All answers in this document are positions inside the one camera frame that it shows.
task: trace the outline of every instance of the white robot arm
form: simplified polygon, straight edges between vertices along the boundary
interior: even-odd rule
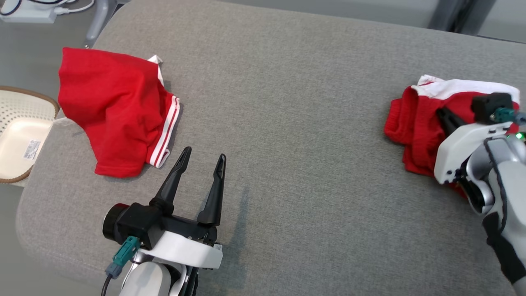
[[[226,157],[219,157],[205,208],[194,221],[172,215],[190,154],[191,148],[186,147],[149,205],[116,204],[106,214],[104,237],[122,246],[106,269],[102,295],[128,260],[132,266],[120,296],[194,296],[199,269],[221,265],[222,246],[216,243],[216,227],[221,220]]]
[[[493,98],[495,104],[488,103],[486,97],[479,100],[481,108],[472,106],[476,119],[482,123],[462,125],[451,111],[441,111],[439,117],[448,137],[438,149],[434,175],[440,184],[458,183],[473,210],[484,216],[482,225],[488,235],[487,244],[494,249],[501,270],[516,294],[523,296],[526,295],[526,196],[523,191],[526,145],[515,135],[505,135],[512,121],[523,123],[523,114],[502,108],[507,104],[503,102],[506,101],[504,94],[488,97]],[[502,119],[511,121],[499,122]]]

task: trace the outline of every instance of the gray fabric surface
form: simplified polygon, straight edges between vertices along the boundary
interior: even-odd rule
[[[526,90],[526,46],[427,29],[208,2],[136,0],[96,48],[163,60],[181,98],[162,169],[93,173],[85,133],[57,123],[17,215],[24,248],[100,285],[118,245],[102,220],[146,203],[185,146],[175,213],[194,218],[227,155],[219,270],[198,295],[509,295],[481,219],[434,179],[408,173],[383,124],[421,74]]]

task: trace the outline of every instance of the white basket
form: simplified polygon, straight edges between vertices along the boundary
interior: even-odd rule
[[[0,86],[0,183],[23,186],[58,109],[43,94]]]

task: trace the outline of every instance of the white stripe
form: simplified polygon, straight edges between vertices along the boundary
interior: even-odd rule
[[[438,77],[434,77],[434,76],[426,74],[426,75],[420,76],[420,79],[418,79],[417,85],[422,85],[422,84],[426,84],[429,82],[437,82],[437,81],[444,81],[444,79],[440,79]]]
[[[418,95],[439,100],[446,100],[454,94],[463,92],[483,94],[508,93],[511,95],[511,99],[520,105],[520,91],[513,86],[503,83],[452,79],[436,81],[427,85],[413,85],[411,88],[417,91]]]
[[[151,58],[148,59],[148,61],[155,63],[157,65],[160,65],[163,62],[163,60],[161,60],[161,58],[158,55],[152,56]],[[161,84],[164,86],[164,80],[163,80],[163,75],[161,74],[160,66],[157,66],[157,78],[159,79],[159,81],[161,81]]]
[[[171,105],[170,109],[168,110],[168,114],[166,115],[165,122],[163,125],[163,131],[161,132],[161,137],[159,138],[159,141],[157,141],[157,144],[155,145],[155,149],[153,153],[151,154],[149,164],[155,166],[155,160],[157,159],[157,156],[159,155],[159,152],[161,150],[161,146],[163,145],[164,139],[166,138],[168,134],[168,130],[170,128],[170,120],[174,116],[177,108],[176,103],[176,96],[171,97]]]
[[[157,163],[155,164],[155,167],[157,167],[157,168],[163,166],[164,161],[170,155],[170,150],[168,150],[166,147],[168,146],[168,142],[170,142],[171,133],[174,130],[175,123],[177,122],[177,118],[179,117],[179,110],[180,110],[179,98],[176,97],[176,96],[173,96],[173,97],[171,97],[171,99],[172,99],[172,101],[175,99],[175,103],[172,102],[172,104],[175,104],[175,106],[176,106],[175,107],[176,108],[175,109],[175,114],[174,114],[174,118],[171,120],[170,130],[168,131],[166,141],[165,141],[163,147],[161,148],[161,152],[163,152],[163,155],[161,157],[159,157],[159,159],[157,160]]]

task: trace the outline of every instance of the basket label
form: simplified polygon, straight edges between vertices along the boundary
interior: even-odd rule
[[[40,147],[40,141],[31,140],[27,145],[26,153],[24,153],[24,158],[29,160],[35,159],[38,147]]]

